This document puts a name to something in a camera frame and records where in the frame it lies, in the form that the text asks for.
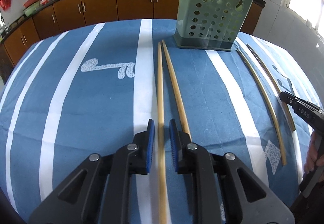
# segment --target blue tablecloth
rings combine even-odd
[[[146,130],[149,118],[157,122],[161,39],[169,49],[192,140],[215,154],[233,152],[291,205],[312,130],[293,113],[296,131],[291,133],[273,85],[245,44],[282,90],[321,106],[306,75],[287,51],[243,33],[232,52],[178,49],[175,24],[143,19],[87,26],[40,41],[23,56],[0,101],[0,187],[24,220],[88,155],[114,153]],[[284,167],[270,114],[236,48],[257,70],[274,106],[287,154]],[[168,121],[180,123],[163,61],[168,214],[173,223],[191,223],[185,178],[172,165]],[[158,223],[155,155],[151,173],[132,178],[132,224]]]

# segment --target human hand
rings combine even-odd
[[[317,160],[318,153],[317,153],[317,150],[314,145],[315,140],[316,140],[316,133],[314,131],[310,138],[310,143],[309,143],[309,148],[308,148],[307,158],[306,158],[306,164],[304,165],[304,171],[307,174],[314,170],[315,165],[316,166],[324,166],[324,155],[322,155]],[[322,182],[323,180],[324,180],[324,174],[321,175],[319,182]]]

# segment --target green basket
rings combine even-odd
[[[179,0],[174,39],[180,48],[230,51],[253,0]]]

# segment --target black handheld tool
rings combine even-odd
[[[175,171],[192,174],[194,224],[222,223],[214,174],[220,183],[226,223],[295,224],[286,205],[237,156],[209,153],[178,131],[174,119],[170,138]]]
[[[98,223],[101,204],[101,223],[129,223],[130,178],[150,172],[154,134],[150,119],[147,130],[137,133],[132,143],[115,154],[91,154],[34,210],[28,223]]]
[[[319,159],[324,154],[324,113],[323,110],[315,104],[305,101],[289,92],[281,92],[279,95],[281,101],[292,106],[294,112],[308,123],[316,132],[315,148],[317,149]],[[321,174],[324,171],[324,166],[315,166],[312,172],[309,172],[299,185],[299,190],[304,197],[308,197],[318,182]]]

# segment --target metal bolt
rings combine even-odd
[[[189,150],[196,150],[198,148],[198,146],[195,143],[190,143],[190,144],[187,144],[187,148]]]
[[[98,161],[99,160],[99,155],[98,154],[91,154],[89,156],[89,160],[92,162]]]
[[[235,155],[232,153],[227,153],[225,154],[225,157],[227,160],[234,160],[235,159]]]
[[[127,149],[130,150],[130,151],[134,151],[134,150],[137,149],[137,144],[133,144],[133,143],[128,144]]]

